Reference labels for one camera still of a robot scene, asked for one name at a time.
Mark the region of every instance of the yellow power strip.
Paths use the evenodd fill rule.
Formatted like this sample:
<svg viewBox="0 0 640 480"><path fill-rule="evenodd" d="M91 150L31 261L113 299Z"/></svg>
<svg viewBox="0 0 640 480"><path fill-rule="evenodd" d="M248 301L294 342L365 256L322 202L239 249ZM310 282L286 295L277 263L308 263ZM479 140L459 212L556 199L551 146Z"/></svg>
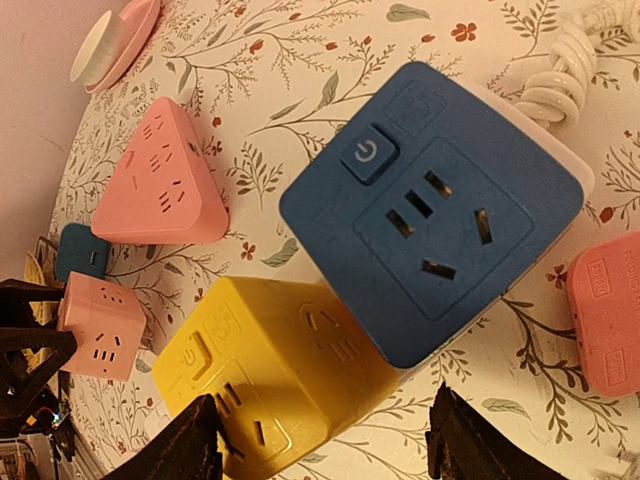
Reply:
<svg viewBox="0 0 640 480"><path fill-rule="evenodd" d="M367 414L398 385L326 288L222 278L153 368L171 414L216 399L234 480L273 477Z"/></svg>

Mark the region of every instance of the floral tablecloth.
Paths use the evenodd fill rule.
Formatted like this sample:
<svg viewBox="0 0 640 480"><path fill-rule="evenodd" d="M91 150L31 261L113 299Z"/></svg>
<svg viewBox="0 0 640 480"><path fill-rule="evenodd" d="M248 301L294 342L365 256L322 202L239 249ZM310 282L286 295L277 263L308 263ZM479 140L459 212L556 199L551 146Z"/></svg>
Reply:
<svg viewBox="0 0 640 480"><path fill-rule="evenodd" d="M171 0L126 76L94 96L78 129L50 237L90 223L142 116L161 96L189 112L231 212L207 246L114 246L108 279L135 289L152 351L128 383L72 378L73 418L113 469L149 441L160 402L155 354L222 275L315 281L320 275L278 214L278 199L402 64L516 100L546 68L569 0ZM426 479L428 407L446 380L512 441L570 479L620 475L640 450L640 396L590 391L578 365L566 268L584 248L640 226L640 47L604 35L580 126L561 139L597 187L571 230L503 299L378 410L278 475L281 480Z"/></svg>

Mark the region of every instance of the pink block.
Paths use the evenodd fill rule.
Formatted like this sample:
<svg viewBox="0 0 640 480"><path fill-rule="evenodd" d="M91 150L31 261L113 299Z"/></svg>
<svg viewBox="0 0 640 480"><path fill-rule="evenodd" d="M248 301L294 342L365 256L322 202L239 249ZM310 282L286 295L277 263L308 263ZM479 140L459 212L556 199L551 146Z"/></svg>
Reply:
<svg viewBox="0 0 640 480"><path fill-rule="evenodd" d="M91 231L113 243L213 243L228 225L189 116L168 98L157 100L118 163Z"/></svg>
<svg viewBox="0 0 640 480"><path fill-rule="evenodd" d="M71 272L58 330L73 332L78 350L62 370L129 380L146 323L133 290Z"/></svg>
<svg viewBox="0 0 640 480"><path fill-rule="evenodd" d="M640 391L640 232L591 248L567 291L589 384L609 397Z"/></svg>

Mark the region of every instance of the yellow power button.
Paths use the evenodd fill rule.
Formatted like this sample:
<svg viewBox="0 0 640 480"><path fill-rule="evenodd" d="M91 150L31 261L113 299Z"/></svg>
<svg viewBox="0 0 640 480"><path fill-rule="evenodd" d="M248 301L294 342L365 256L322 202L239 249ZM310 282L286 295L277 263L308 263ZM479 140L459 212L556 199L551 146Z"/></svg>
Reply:
<svg viewBox="0 0 640 480"><path fill-rule="evenodd" d="M211 354L198 332L187 337L182 351L182 364L193 381L199 380L211 366Z"/></svg>

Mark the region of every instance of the power cord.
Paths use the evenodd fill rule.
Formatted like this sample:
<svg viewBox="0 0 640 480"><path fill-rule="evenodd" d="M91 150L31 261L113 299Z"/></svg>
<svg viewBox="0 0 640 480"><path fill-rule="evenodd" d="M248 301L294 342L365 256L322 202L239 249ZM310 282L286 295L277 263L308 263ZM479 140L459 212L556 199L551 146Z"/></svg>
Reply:
<svg viewBox="0 0 640 480"><path fill-rule="evenodd" d="M525 83L515 107L545 129L576 125L598 66L600 32L616 27L640 43L640 0L611 0L571 17L549 50L552 69Z"/></svg>

